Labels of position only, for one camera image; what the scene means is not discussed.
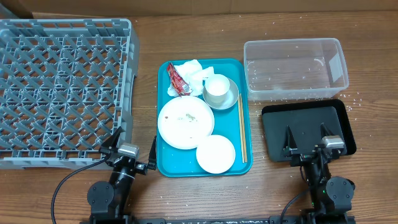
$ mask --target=teal plastic tray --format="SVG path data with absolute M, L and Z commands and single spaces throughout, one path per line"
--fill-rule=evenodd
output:
M 188 60 L 171 61 L 174 65 L 181 65 Z M 213 110 L 215 127 L 213 134 L 219 134 L 228 138 L 235 147 L 236 158 L 232 167 L 222 174 L 210 174 L 204 171 L 197 162 L 196 149 L 181 150 L 168 145 L 160 136 L 157 130 L 157 165 L 160 172 L 167 177 L 204 177 L 214 175 L 241 175 L 245 174 L 253 164 L 253 153 L 250 134 L 250 120 L 248 108 L 248 93 L 246 79 L 242 64 L 232 58 L 198 60 L 203 69 L 214 67 L 216 74 L 223 74 L 232 79 L 238 86 L 243 99 L 244 129 L 246 132 L 246 150 L 248 162 L 242 162 L 241 137 L 239 130 L 238 103 L 230 109 L 217 111 Z M 163 106 L 173 97 L 167 94 L 170 85 L 170 78 L 166 68 L 169 62 L 165 62 L 159 68 L 157 74 L 157 116 Z

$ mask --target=white plate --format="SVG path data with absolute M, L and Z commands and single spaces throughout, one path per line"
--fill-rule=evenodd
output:
M 167 144 L 177 149 L 194 149 L 204 137 L 212 134 L 214 114 L 203 100 L 179 96 L 164 105 L 157 127 Z
M 199 166 L 211 174 L 229 170 L 235 161 L 235 148 L 224 136 L 212 135 L 202 140 L 197 148 Z

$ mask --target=cup rim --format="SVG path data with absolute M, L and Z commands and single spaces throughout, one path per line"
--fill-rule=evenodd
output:
M 228 87 L 226 88 L 226 91 L 225 91 L 224 93 L 222 93 L 222 94 L 219 94 L 219 95 L 212 94 L 212 92 L 209 91 L 209 88 L 207 88 L 207 87 L 208 87 L 207 81 L 208 81 L 208 80 L 211 80 L 211 79 L 214 78 L 215 76 L 217 76 L 217 77 L 222 77 L 222 79 L 224 79 L 224 80 L 226 81 L 225 83 L 228 85 Z M 205 88 L 206 88 L 207 93 L 208 93 L 209 95 L 211 95 L 211 96 L 223 96 L 223 95 L 225 95 L 225 94 L 229 91 L 229 88 L 231 88 L 231 84 L 230 84 L 230 82 L 229 82 L 228 77 L 226 77 L 225 75 L 222 75 L 222 74 L 214 74 L 214 75 L 212 75 L 211 77 L 209 77 L 209 78 L 206 80 L 206 82 L 205 82 Z

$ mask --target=plastic bin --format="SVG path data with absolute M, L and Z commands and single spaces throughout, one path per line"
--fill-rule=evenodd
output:
M 246 42 L 244 71 L 250 100 L 329 98 L 349 84 L 334 38 Z
M 131 142 L 138 55 L 127 19 L 0 21 L 0 169 L 90 165 L 119 126 Z

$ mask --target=gray plastic dish rack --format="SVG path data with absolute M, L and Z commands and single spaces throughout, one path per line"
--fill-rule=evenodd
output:
M 131 142 L 138 56 L 127 19 L 0 20 L 0 169 L 90 165 L 119 126 Z

